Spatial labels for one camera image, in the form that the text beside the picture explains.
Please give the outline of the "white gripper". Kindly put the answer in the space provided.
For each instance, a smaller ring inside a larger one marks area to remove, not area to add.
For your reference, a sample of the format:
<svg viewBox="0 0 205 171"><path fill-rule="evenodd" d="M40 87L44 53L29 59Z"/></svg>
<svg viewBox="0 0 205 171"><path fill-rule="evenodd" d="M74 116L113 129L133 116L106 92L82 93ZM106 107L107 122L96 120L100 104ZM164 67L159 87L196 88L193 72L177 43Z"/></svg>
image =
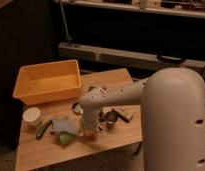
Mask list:
<svg viewBox="0 0 205 171"><path fill-rule="evenodd" d="M99 123L99 110L84 110L80 124L83 130L95 131Z"/></svg>

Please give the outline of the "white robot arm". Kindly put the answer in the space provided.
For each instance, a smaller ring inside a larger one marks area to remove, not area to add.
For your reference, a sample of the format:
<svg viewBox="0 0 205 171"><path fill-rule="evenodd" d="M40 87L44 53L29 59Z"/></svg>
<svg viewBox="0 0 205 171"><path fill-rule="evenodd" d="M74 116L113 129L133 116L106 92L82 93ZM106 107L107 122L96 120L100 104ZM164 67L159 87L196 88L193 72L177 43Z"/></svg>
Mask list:
<svg viewBox="0 0 205 171"><path fill-rule="evenodd" d="M205 171L205 82L188 68L166 68L110 92L84 94L81 127L96 128L103 107L141 108L145 171Z"/></svg>

